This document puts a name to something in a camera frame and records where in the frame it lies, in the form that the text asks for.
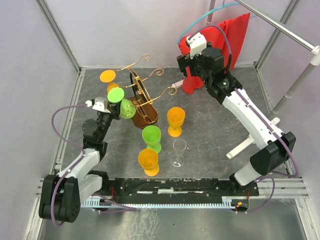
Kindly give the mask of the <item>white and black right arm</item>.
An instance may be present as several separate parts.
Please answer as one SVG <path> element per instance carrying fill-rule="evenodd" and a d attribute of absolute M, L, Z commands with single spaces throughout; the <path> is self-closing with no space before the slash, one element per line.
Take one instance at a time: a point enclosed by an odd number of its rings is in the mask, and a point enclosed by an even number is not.
<path fill-rule="evenodd" d="M 257 108 L 232 76 L 229 64 L 223 63 L 220 49 L 208 46 L 195 56 L 180 55 L 176 60 L 183 75 L 190 73 L 201 79 L 209 95 L 241 122 L 259 149 L 245 166 L 230 176 L 228 188 L 233 195 L 241 195 L 249 183 L 294 159 L 295 135 L 284 133 Z"/>

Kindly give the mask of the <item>gold wire glass rack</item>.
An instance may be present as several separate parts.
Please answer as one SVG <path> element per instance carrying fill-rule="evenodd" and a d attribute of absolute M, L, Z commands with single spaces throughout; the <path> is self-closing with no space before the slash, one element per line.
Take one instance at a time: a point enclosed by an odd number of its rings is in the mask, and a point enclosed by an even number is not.
<path fill-rule="evenodd" d="M 134 107 L 135 114 L 131 118 L 133 124 L 139 129 L 144 129 L 147 126 L 156 124 L 158 121 L 159 113 L 153 106 L 154 102 L 157 99 L 161 98 L 165 94 L 165 92 L 168 92 L 169 95 L 174 96 L 177 93 L 178 89 L 174 86 L 168 86 L 163 90 L 163 92 L 159 96 L 152 98 L 144 84 L 144 81 L 149 79 L 149 77 L 142 79 L 138 75 L 138 73 L 133 69 L 133 66 L 139 63 L 139 61 L 140 60 L 137 60 L 136 62 L 130 65 L 117 69 L 116 71 L 129 71 L 131 84 L 125 86 L 125 88 L 132 88 L 134 94 L 133 97 L 129 98 L 131 104 L 123 107 L 122 114 L 124 116 L 128 116 L 129 113 L 125 113 L 125 110 Z"/>

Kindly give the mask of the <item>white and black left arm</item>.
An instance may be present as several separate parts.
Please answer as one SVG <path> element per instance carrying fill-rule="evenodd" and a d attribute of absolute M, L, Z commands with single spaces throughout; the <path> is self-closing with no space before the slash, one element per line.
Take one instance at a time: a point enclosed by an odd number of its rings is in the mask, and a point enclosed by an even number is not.
<path fill-rule="evenodd" d="M 80 154 L 64 170 L 49 174 L 43 180 L 38 215 L 56 226 L 73 223 L 85 200 L 95 192 L 106 195 L 111 187 L 108 174 L 93 167 L 106 155 L 108 144 L 104 139 L 111 122 L 120 118 L 121 103 L 92 99 L 84 106 L 96 110 L 97 119 L 87 119 L 82 124 Z"/>

